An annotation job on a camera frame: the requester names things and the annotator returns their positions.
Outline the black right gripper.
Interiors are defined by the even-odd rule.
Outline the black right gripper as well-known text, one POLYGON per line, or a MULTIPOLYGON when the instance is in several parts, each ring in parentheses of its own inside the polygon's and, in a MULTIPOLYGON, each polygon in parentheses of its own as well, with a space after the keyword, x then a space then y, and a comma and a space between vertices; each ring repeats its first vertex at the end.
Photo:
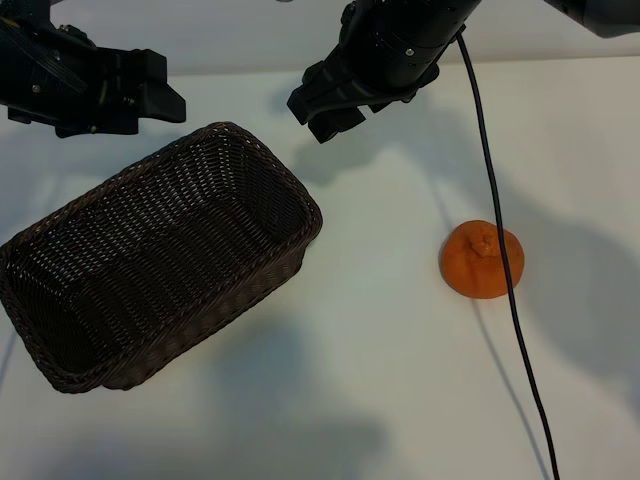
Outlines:
POLYGON ((306 69, 287 101, 318 143, 407 102, 435 79, 437 62, 477 1, 353 1, 342 14, 338 44, 306 69))

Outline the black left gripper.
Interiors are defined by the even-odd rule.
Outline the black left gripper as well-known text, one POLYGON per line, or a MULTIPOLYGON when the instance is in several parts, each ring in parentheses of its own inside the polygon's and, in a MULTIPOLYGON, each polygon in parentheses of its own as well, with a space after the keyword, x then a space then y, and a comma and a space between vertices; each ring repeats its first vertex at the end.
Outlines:
POLYGON ((81 30, 1 19, 1 104, 8 118, 54 127, 58 138, 136 135, 139 120, 186 121, 167 59, 149 49, 96 46, 81 30))

